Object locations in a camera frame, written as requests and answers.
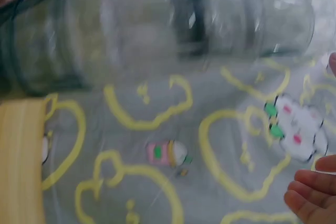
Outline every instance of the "pink ice cream cone print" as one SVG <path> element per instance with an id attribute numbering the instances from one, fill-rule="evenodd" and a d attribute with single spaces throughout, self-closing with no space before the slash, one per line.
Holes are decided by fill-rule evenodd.
<path id="1" fill-rule="evenodd" d="M 146 147 L 149 163 L 152 165 L 180 166 L 190 162 L 187 148 L 178 141 L 151 143 Z"/>

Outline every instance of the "fingertip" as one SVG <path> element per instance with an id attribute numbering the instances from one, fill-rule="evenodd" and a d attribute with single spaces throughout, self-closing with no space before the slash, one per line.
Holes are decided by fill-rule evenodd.
<path id="1" fill-rule="evenodd" d="M 294 180 L 305 183 L 308 180 L 312 179 L 315 172 L 307 169 L 300 169 L 294 175 Z"/>
<path id="2" fill-rule="evenodd" d="M 321 172 L 336 172 L 336 155 L 319 158 L 315 169 Z"/>
<path id="3" fill-rule="evenodd" d="M 336 52 L 333 52 L 329 57 L 329 67 L 334 75 L 336 75 Z"/>
<path id="4" fill-rule="evenodd" d="M 294 190 L 288 190 L 285 192 L 283 199 L 286 205 L 293 211 L 296 212 L 298 210 L 298 204 L 301 205 L 301 200 L 303 198 Z"/>

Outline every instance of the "ice cream print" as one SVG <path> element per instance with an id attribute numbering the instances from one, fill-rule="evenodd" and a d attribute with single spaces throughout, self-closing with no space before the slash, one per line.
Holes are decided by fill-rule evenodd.
<path id="1" fill-rule="evenodd" d="M 176 168 L 183 164 L 190 164 L 192 161 L 185 145 L 175 140 L 150 143 L 147 145 L 146 151 L 149 163 L 152 165 L 166 165 Z M 179 174 L 185 176 L 187 170 L 184 169 Z"/>
<path id="2" fill-rule="evenodd" d="M 287 94 L 265 104 L 270 119 L 270 134 L 280 139 L 281 147 L 292 158 L 309 161 L 315 153 L 326 155 L 328 140 L 323 129 L 323 118 L 312 106 L 300 106 Z"/>

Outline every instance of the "cartoon pattern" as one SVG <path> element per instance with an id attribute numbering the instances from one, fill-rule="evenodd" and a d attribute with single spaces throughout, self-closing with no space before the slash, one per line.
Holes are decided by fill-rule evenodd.
<path id="1" fill-rule="evenodd" d="M 271 134 L 280 139 L 280 145 L 291 157 L 307 162 L 315 153 L 327 153 L 323 118 L 314 107 L 301 106 L 283 94 L 274 103 L 266 103 L 265 111 L 273 122 L 269 126 Z"/>
<path id="2" fill-rule="evenodd" d="M 335 101 L 325 59 L 50 95 L 47 223 L 298 223 L 282 194 L 336 151 Z"/>

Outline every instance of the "yellow outline drawing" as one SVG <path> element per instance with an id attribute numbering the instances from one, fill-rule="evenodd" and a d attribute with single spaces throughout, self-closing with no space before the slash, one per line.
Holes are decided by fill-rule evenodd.
<path id="1" fill-rule="evenodd" d="M 136 89 L 138 96 L 141 97 L 144 104 L 148 105 L 151 101 L 151 98 L 148 95 L 148 84 L 145 82 L 144 84 L 140 84 L 138 88 Z"/>
<path id="2" fill-rule="evenodd" d="M 111 161 L 116 174 L 112 178 L 100 178 L 102 162 Z M 99 200 L 100 189 L 103 183 L 108 187 L 115 187 L 123 180 L 125 175 L 140 175 L 148 177 L 155 182 L 164 192 L 172 208 L 172 224 L 183 224 L 183 207 L 179 196 L 171 182 L 156 168 L 148 165 L 123 164 L 121 156 L 116 150 L 101 152 L 94 162 L 93 179 L 82 181 L 75 191 L 75 209 L 78 219 L 84 224 L 96 224 L 92 217 L 88 216 L 81 206 L 81 195 L 86 190 L 92 190 L 95 200 Z"/>
<path id="3" fill-rule="evenodd" d="M 237 212 L 234 212 L 232 214 L 228 214 L 223 217 L 220 224 L 232 224 L 234 221 L 240 220 L 240 219 L 246 219 L 250 220 L 251 222 L 290 222 L 292 224 L 298 223 L 298 217 L 296 217 L 291 212 L 283 212 L 280 214 L 261 214 L 258 212 L 252 212 L 252 211 L 244 211 L 240 210 Z"/>
<path id="4" fill-rule="evenodd" d="M 317 90 L 329 91 L 336 97 L 336 87 L 330 84 L 312 84 L 310 75 L 305 75 L 303 79 L 303 92 L 300 95 L 300 104 L 303 105 L 305 100 L 310 101 Z M 323 124 L 333 133 L 336 134 L 335 126 L 327 119 L 324 119 Z"/>
<path id="5" fill-rule="evenodd" d="M 184 79 L 182 76 L 173 75 L 170 77 L 169 85 L 170 88 L 172 88 L 174 85 L 182 87 L 185 90 L 186 100 L 179 103 L 178 105 L 169 107 L 162 113 L 159 113 L 152 121 L 137 121 L 133 119 L 132 116 L 127 111 L 125 111 L 118 102 L 114 87 L 112 85 L 106 86 L 104 88 L 104 94 L 110 111 L 123 126 L 131 130 L 150 131 L 158 128 L 161 123 L 167 121 L 171 116 L 187 111 L 193 105 L 192 89 L 186 79 Z"/>
<path id="6" fill-rule="evenodd" d="M 45 121 L 49 120 L 56 110 L 65 109 L 74 115 L 78 125 L 78 134 L 75 145 L 73 146 L 69 155 L 63 160 L 63 162 L 58 166 L 58 168 L 53 171 L 45 180 L 42 182 L 42 190 L 49 189 L 54 185 L 70 168 L 78 157 L 80 150 L 83 146 L 86 133 L 86 118 L 83 109 L 79 106 L 76 101 L 67 100 L 58 102 L 58 94 L 51 94 L 46 98 L 46 103 L 51 102 L 50 111 L 47 113 Z"/>
<path id="7" fill-rule="evenodd" d="M 201 154 L 207 165 L 208 169 L 215 177 L 215 179 L 234 197 L 241 201 L 251 202 L 263 199 L 269 190 L 270 185 L 273 183 L 275 176 L 277 176 L 285 167 L 290 163 L 291 157 L 286 154 L 285 158 L 279 162 L 279 164 L 273 167 L 263 182 L 262 188 L 256 191 L 247 191 L 242 186 L 234 182 L 221 168 L 220 163 L 216 159 L 216 155 L 209 143 L 208 132 L 210 126 L 223 118 L 231 118 L 244 121 L 248 132 L 251 135 L 259 135 L 260 129 L 256 129 L 250 122 L 251 116 L 257 116 L 261 119 L 264 125 L 263 133 L 265 135 L 266 142 L 270 147 L 273 143 L 273 139 L 268 131 L 268 117 L 263 110 L 249 106 L 245 113 L 241 113 L 234 110 L 218 110 L 206 117 L 200 124 L 198 129 L 199 143 L 201 147 Z"/>
<path id="8" fill-rule="evenodd" d="M 287 85 L 289 84 L 290 69 L 270 59 L 265 60 L 265 63 L 268 64 L 271 68 L 285 73 L 284 79 L 282 83 L 280 84 L 280 86 L 277 88 L 277 90 L 269 94 L 264 94 L 260 92 L 259 90 L 256 90 L 252 85 L 247 85 L 247 84 L 242 83 L 240 80 L 234 77 L 231 74 L 231 72 L 225 67 L 222 67 L 220 73 L 229 83 L 236 86 L 238 89 L 243 90 L 249 93 L 250 95 L 252 95 L 253 97 L 266 102 L 268 100 L 273 100 L 278 94 L 284 92 Z"/>
<path id="9" fill-rule="evenodd" d="M 335 76 L 334 76 L 332 73 L 328 73 L 327 70 L 326 70 L 325 68 L 324 68 L 324 70 L 323 70 L 323 75 L 324 75 L 324 77 L 326 77 L 327 79 L 330 79 L 330 80 L 333 80 L 333 81 L 336 80 Z"/>

